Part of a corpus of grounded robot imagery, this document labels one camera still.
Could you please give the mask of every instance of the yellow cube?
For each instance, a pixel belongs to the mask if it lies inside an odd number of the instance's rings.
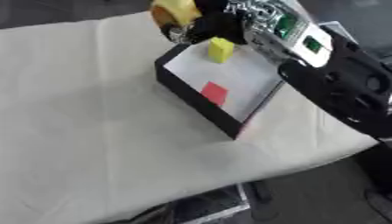
[[[212,38],[208,47],[209,58],[216,63],[224,63],[232,55],[235,44],[224,38]]]

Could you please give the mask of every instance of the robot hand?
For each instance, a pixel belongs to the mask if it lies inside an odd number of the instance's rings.
[[[178,9],[164,10],[176,2]],[[180,8],[187,8],[182,16]],[[170,41],[249,44],[325,112],[361,133],[392,139],[392,70],[283,1],[156,0],[151,11]]]
[[[241,16],[227,8],[228,0],[164,0],[156,1],[151,12],[171,42],[198,44],[219,37],[245,45]]]

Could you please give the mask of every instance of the white tablecloth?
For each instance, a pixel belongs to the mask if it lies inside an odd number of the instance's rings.
[[[155,81],[148,13],[0,31],[0,221],[95,223],[375,141],[291,87],[231,141]]]

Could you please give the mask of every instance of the box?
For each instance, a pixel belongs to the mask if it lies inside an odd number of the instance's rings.
[[[207,54],[207,43],[175,46],[156,61],[157,80],[236,139],[283,82],[250,47],[236,47],[224,64]]]

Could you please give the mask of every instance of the floor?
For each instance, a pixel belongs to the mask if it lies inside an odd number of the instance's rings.
[[[0,29],[136,13],[147,10],[150,2],[151,0],[0,0]],[[224,223],[387,223],[363,199],[363,191],[371,185],[351,158],[311,171],[269,179],[265,183],[274,198],[271,203],[254,209],[253,219],[250,218],[250,213],[240,213]],[[392,211],[388,202],[379,203],[383,203],[384,210]]]

